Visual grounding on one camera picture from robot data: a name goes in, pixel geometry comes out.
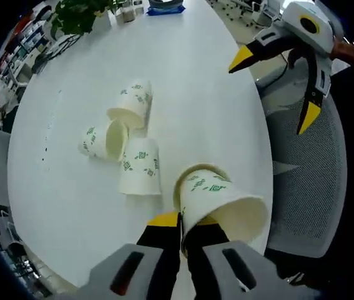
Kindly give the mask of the person's right hand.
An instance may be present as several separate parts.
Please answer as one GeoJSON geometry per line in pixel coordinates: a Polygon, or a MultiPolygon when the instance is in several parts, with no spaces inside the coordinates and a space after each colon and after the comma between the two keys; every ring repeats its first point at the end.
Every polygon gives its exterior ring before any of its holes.
{"type": "Polygon", "coordinates": [[[342,40],[334,40],[331,59],[339,59],[349,65],[354,64],[354,45],[342,40]]]}

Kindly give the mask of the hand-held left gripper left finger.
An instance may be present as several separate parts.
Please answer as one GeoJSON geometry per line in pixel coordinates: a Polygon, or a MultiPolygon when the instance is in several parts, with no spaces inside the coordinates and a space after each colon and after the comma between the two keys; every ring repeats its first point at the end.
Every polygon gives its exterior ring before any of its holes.
{"type": "Polygon", "coordinates": [[[95,266],[82,299],[170,299],[180,268],[180,213],[150,220],[135,244],[95,266]]]}

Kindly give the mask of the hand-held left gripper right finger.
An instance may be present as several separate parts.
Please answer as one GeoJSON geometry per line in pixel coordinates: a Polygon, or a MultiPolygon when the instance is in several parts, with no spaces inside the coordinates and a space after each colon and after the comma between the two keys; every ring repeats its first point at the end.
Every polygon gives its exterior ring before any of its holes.
{"type": "Polygon", "coordinates": [[[216,222],[194,226],[183,247],[196,299],[300,299],[275,265],[242,241],[229,241],[216,222]]]}

